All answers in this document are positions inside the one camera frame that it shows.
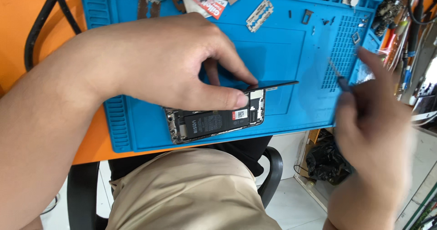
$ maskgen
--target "metal bracket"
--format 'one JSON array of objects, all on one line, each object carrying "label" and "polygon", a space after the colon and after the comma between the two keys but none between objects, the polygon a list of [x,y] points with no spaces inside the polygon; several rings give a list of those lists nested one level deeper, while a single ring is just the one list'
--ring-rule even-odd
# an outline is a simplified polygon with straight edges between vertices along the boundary
[{"label": "metal bracket", "polygon": [[308,22],[309,22],[309,19],[311,18],[311,15],[313,13],[314,13],[313,11],[310,11],[310,10],[306,9],[305,10],[305,15],[303,16],[303,19],[302,19],[302,23],[307,25]]},{"label": "metal bracket", "polygon": [[360,38],[360,35],[358,34],[358,32],[355,32],[355,33],[352,35],[352,41],[353,41],[353,44],[354,44],[354,45],[358,44],[358,42],[361,41],[361,38]]}]

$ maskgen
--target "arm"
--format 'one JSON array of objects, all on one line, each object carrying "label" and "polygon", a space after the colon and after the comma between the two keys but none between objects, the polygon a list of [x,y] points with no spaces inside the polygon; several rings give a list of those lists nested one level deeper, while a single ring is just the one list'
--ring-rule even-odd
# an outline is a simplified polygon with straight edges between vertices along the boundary
[{"label": "arm", "polygon": [[359,56],[376,79],[339,99],[336,142],[356,173],[332,193],[324,230],[394,229],[411,180],[410,112],[394,99],[379,57]]},{"label": "arm", "polygon": [[[206,59],[216,86],[198,78]],[[48,56],[0,99],[2,228],[25,226],[50,203],[107,98],[187,110],[245,106],[241,91],[218,86],[217,61],[257,83],[226,35],[196,13],[93,29]]]}]

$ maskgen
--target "blue silicone repair mat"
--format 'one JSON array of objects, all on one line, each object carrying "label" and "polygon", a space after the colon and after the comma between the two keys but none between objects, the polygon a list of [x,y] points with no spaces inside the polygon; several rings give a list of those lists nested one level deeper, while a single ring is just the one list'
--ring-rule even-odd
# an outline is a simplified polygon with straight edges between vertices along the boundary
[{"label": "blue silicone repair mat", "polygon": [[[82,1],[89,29],[137,19],[138,0]],[[273,13],[257,32],[251,33],[246,19],[262,1],[238,0],[227,5],[219,20],[212,17],[209,20],[235,43],[246,66],[259,80],[299,83],[266,93],[263,124],[181,146],[333,126],[335,103],[341,90],[327,58],[353,84],[366,69],[356,58],[352,35],[358,32],[361,38],[358,44],[371,51],[380,47],[381,37],[374,35],[370,24],[382,0],[359,0],[355,13],[342,0],[269,0]],[[307,25],[302,23],[306,9],[314,12]],[[162,1],[161,16],[178,14],[172,0]],[[324,25],[322,19],[330,22]],[[199,77],[204,79],[205,74],[201,72]],[[220,80],[224,86],[237,85],[231,79],[223,73]],[[105,102],[105,110],[115,152],[174,147],[160,106],[117,96]]]}]

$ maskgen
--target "opened smartphone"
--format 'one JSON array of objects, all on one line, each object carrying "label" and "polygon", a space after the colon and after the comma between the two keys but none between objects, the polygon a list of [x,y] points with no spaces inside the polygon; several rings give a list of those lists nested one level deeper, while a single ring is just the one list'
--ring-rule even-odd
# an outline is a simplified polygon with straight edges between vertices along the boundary
[{"label": "opened smartphone", "polygon": [[238,110],[188,111],[164,108],[173,144],[185,144],[202,138],[260,125],[265,115],[266,90],[297,84],[298,81],[264,81],[254,86],[234,87],[248,96],[247,105]]}]

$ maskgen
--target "qr code label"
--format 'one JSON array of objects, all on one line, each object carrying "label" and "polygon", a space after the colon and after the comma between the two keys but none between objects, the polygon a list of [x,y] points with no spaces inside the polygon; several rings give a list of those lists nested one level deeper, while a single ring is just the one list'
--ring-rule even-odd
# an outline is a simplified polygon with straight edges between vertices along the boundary
[{"label": "qr code label", "polygon": [[232,120],[247,118],[247,109],[232,112]]}]

